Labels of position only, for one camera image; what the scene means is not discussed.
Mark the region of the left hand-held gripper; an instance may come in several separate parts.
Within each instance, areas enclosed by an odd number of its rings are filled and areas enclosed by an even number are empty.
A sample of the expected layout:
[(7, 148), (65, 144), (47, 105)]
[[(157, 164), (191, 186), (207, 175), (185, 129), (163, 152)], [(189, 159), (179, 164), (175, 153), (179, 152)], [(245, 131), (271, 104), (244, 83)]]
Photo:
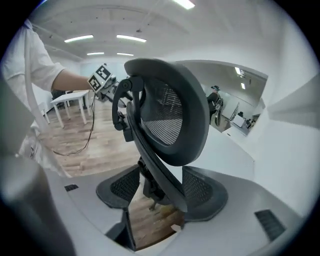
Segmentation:
[(95, 98), (102, 102), (113, 103), (115, 92), (120, 84), (117, 77), (107, 68), (107, 64), (101, 64), (87, 80), (95, 94)]

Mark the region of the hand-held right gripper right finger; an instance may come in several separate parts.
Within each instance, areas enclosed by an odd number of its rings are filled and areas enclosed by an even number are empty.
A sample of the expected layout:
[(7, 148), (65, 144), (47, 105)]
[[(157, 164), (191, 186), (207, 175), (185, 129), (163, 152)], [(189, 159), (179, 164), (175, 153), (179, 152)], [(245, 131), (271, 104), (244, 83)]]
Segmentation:
[(203, 168), (185, 170), (223, 185), (224, 208), (208, 221), (185, 223), (173, 236), (137, 251), (139, 256), (275, 256), (301, 225), (289, 206), (253, 181)]

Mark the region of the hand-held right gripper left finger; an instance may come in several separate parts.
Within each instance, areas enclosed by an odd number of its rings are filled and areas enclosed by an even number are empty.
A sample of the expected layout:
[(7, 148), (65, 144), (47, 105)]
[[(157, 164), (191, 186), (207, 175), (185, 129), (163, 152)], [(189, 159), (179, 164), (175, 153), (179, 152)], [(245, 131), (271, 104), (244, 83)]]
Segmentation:
[(140, 183), (137, 165), (73, 178), (48, 170), (46, 177), (77, 256), (135, 255), (128, 207)]

